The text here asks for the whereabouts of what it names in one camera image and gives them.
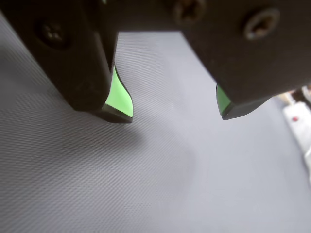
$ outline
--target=screw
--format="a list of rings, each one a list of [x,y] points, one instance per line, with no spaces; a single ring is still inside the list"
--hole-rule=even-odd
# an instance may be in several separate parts
[[[244,27],[244,37],[247,40],[257,40],[266,37],[278,25],[280,11],[277,8],[267,8],[251,16]]]
[[[187,26],[200,21],[205,12],[205,0],[177,0],[173,16],[177,24]]]
[[[38,37],[48,46],[61,49],[67,45],[66,36],[59,23],[41,21],[36,26]]]

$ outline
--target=white object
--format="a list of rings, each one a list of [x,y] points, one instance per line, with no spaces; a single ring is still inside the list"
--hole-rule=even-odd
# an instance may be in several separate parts
[[[285,107],[283,113],[304,153],[311,183],[311,111],[305,103],[298,102]]]

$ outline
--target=gray fabric surface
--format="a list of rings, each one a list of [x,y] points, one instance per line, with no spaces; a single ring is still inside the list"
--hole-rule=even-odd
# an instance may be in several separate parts
[[[275,101],[222,121],[178,33],[122,33],[130,125],[73,111],[0,17],[1,232],[311,232]]]

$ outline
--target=green rubber pad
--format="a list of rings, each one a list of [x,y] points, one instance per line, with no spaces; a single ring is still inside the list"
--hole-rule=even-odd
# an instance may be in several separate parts
[[[110,92],[105,104],[133,117],[132,98],[122,85],[115,67],[113,67]]]
[[[216,98],[218,104],[218,110],[220,114],[224,112],[224,110],[230,105],[231,101],[225,92],[217,85],[216,87]]]

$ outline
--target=textured gray mat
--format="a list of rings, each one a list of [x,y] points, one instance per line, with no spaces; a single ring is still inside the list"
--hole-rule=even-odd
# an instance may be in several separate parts
[[[311,232],[276,103],[224,122],[178,33],[121,34],[134,122],[73,111],[0,17],[1,232]]]

